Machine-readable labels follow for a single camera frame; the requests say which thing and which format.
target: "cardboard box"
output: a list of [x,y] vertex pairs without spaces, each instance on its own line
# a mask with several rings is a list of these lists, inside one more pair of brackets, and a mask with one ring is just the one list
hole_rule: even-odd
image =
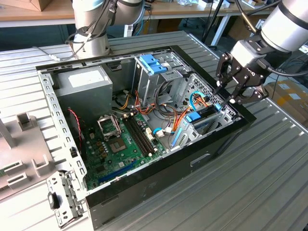
[[[273,95],[274,86],[274,82],[265,86],[269,97]],[[290,80],[278,81],[273,100],[290,116],[308,128],[308,93],[296,83]]]
[[33,11],[43,11],[51,1],[52,0],[0,0],[0,4]]
[[[249,19],[253,25],[256,25],[260,19],[266,19],[267,15],[251,15]],[[238,16],[233,26],[231,27],[228,35],[236,41],[246,39],[250,36],[251,32],[246,29],[243,18]]]

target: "motherboard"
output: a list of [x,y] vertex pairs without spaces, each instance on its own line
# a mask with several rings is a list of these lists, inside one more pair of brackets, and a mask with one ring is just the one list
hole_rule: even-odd
[[[141,114],[135,114],[128,118],[136,123],[138,127],[134,134],[131,133],[130,123],[125,118],[118,119],[121,134],[106,139],[98,125],[86,129],[84,133],[86,156],[84,162],[88,170],[86,182],[88,190],[94,189],[106,181],[123,175],[127,171],[144,165],[158,156],[166,153],[163,145],[154,137],[148,138],[149,127]],[[116,128],[113,123],[104,124],[104,132],[112,132]],[[138,145],[139,137],[137,132],[141,132],[143,137],[151,146],[153,153],[146,152],[145,147]]]

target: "metal bracket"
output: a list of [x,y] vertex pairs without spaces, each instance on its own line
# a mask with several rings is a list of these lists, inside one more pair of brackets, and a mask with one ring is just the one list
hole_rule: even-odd
[[47,178],[48,200],[51,209],[55,209],[59,228],[79,219],[85,212],[84,200],[77,201],[73,186],[77,181],[73,180],[73,174],[74,171],[57,171]]

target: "ribbed metal surface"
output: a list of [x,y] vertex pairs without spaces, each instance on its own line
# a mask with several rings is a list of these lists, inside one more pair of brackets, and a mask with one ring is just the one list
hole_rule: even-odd
[[[211,76],[217,59],[184,32],[110,41],[115,53],[179,45]],[[44,48],[59,57],[68,46]],[[63,162],[36,65],[53,63],[35,49],[0,53],[0,117],[30,111],[52,156]],[[107,224],[104,231],[302,230],[308,222],[308,133],[270,101],[248,105],[257,121],[219,158]],[[1,226],[57,230],[44,182],[0,203]],[[69,230],[91,230],[87,217]]]

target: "wooden table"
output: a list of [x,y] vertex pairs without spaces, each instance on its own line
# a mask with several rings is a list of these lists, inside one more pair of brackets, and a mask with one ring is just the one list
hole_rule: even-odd
[[[74,24],[74,10],[70,0],[53,0],[43,12],[36,12],[22,8],[2,5],[0,8],[0,27],[15,26],[42,26],[42,25],[62,25]],[[243,5],[245,12],[253,9],[247,5]],[[167,19],[167,18],[196,18],[208,17],[210,9],[194,4],[192,6],[181,6],[176,1],[172,3],[154,2],[152,4],[151,19]],[[271,10],[261,11],[257,14],[269,14]],[[212,45],[216,45],[220,39],[231,16],[240,15],[235,4],[229,8],[220,9],[218,16],[223,19],[218,27]],[[146,11],[143,19],[148,19],[149,14]],[[124,36],[131,36],[132,26],[126,25]]]

